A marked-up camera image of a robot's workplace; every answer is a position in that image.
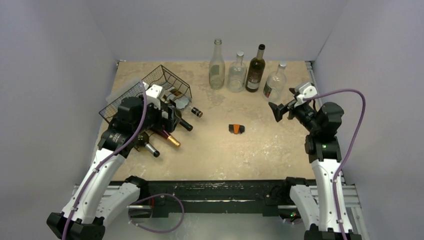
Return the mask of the dark bottle grey foil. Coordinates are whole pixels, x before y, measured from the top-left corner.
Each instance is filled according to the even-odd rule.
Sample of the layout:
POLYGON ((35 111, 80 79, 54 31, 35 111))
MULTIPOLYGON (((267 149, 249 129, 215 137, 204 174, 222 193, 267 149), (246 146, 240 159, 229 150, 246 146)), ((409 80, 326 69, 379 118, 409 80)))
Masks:
POLYGON ((152 154, 155 158, 160 156, 160 152, 150 143, 150 137, 146 132, 141 132, 138 134, 135 139, 134 148, 139 151, 139 149, 146 149, 150 154, 152 154))

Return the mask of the dark green bottle silver foil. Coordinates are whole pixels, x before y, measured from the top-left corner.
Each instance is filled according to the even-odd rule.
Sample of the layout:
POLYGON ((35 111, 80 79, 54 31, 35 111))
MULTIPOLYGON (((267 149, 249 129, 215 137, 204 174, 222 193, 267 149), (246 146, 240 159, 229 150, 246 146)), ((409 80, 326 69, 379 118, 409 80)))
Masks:
POLYGON ((245 88, 248 92, 254 93, 260 87, 260 82, 266 66, 266 62, 263 59, 265 49, 266 46, 264 44, 260 44, 258 46, 256 57, 250 61, 245 84, 245 88))

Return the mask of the clear round bottle silver cap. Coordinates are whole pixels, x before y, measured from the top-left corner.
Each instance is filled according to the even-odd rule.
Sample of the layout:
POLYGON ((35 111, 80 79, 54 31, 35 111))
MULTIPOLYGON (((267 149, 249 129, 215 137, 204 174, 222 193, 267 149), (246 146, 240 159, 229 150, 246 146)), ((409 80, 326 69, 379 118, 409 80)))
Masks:
POLYGON ((227 87, 233 93, 241 92, 245 87, 247 67, 243 61, 244 52, 236 53, 236 60, 231 63, 228 69, 227 87))

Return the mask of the tall clear bottle no cap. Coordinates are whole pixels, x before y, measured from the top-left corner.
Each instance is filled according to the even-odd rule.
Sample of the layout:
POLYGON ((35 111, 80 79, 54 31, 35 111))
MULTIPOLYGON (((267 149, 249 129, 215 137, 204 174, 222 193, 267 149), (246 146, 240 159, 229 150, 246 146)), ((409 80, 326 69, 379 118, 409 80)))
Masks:
POLYGON ((219 90, 225 83, 225 62, 222 56, 222 40, 214 40, 214 50, 209 62, 209 86, 213 90, 219 90))

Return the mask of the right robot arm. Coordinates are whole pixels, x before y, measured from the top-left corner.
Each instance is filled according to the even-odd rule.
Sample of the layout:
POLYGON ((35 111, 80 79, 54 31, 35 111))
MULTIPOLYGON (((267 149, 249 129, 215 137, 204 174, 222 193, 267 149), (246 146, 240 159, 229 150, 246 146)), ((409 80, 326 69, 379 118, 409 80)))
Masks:
POLYGON ((294 203, 305 227, 305 240, 360 240, 349 219, 343 195, 342 158, 336 136, 342 124, 344 110, 334 102, 324 103, 319 110, 310 102, 319 98, 313 85, 290 88, 294 99, 287 104, 269 103, 279 122, 284 114, 297 119, 308 131, 305 152, 312 167, 318 200, 314 200, 310 187, 289 184, 281 189, 280 196, 288 204, 294 203))

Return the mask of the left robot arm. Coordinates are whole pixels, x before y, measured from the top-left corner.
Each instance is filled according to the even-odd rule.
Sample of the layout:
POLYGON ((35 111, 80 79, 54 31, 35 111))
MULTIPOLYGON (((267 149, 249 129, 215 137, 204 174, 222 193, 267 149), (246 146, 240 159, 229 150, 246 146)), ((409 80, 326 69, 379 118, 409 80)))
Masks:
POLYGON ((94 160, 86 176, 61 212, 52 212, 47 226, 60 240, 101 240, 107 224, 129 204, 150 201, 147 181, 128 177, 107 200, 103 195, 112 177, 139 146, 139 135, 149 130, 171 133, 181 121, 172 103, 148 97, 130 96, 121 100, 101 135, 94 160))

